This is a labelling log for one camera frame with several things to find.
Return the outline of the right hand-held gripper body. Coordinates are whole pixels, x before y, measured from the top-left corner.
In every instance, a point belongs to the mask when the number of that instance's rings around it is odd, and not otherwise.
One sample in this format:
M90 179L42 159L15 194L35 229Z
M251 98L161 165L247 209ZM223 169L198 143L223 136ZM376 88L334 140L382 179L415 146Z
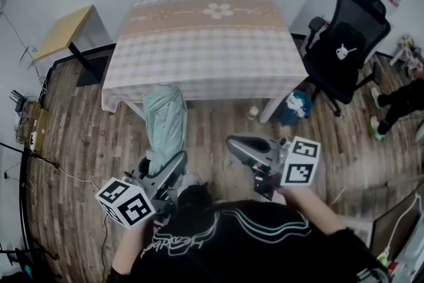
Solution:
M269 166L257 162L249 166L254 174L254 191L271 200L282 186L311 185L321 152L321 144L301 137L278 141L266 139L271 145Z

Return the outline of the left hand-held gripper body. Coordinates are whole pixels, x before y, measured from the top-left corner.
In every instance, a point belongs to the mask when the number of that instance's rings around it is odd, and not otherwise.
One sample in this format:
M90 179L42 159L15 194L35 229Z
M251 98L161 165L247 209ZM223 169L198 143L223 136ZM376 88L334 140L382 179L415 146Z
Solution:
M163 170L155 176L111 178L95 198L113 221L132 229L154 215L168 217L174 212L185 173Z

